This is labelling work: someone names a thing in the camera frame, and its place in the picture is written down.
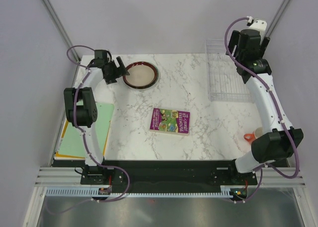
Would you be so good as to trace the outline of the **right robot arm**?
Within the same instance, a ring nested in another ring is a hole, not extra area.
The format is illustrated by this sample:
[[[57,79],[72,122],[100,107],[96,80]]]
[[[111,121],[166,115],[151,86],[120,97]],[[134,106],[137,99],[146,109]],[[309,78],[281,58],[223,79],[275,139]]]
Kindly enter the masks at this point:
[[[251,93],[262,123],[262,134],[252,141],[251,150],[235,160],[235,167],[227,172],[228,180],[239,184],[245,173],[262,165],[294,156],[298,159],[297,147],[304,134],[289,121],[277,97],[270,65],[262,56],[269,38],[261,38],[253,29],[234,30],[226,43],[227,55],[235,63],[237,73]]]

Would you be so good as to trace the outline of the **red blue floral plate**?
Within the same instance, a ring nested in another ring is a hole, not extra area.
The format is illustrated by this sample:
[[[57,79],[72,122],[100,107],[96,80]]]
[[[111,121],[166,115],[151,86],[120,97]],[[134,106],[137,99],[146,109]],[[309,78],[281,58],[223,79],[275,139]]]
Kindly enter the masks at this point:
[[[138,89],[146,89],[153,86],[158,78],[159,71],[157,67],[148,62],[139,62],[134,68],[133,85]]]

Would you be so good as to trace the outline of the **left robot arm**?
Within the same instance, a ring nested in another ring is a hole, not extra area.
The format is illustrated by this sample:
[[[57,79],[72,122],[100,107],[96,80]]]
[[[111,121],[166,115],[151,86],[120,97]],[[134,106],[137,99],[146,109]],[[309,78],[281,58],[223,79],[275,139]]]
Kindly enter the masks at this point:
[[[94,58],[88,65],[78,64],[85,68],[85,73],[79,84],[72,88],[65,88],[64,102],[68,122],[80,133],[86,151],[85,164],[98,166],[92,172],[92,179],[98,184],[107,182],[109,172],[102,163],[104,155],[99,148],[95,122],[98,117],[97,105],[94,99],[94,90],[102,81],[113,84],[117,79],[128,76],[129,72],[121,57],[115,60],[108,50],[94,50]]]

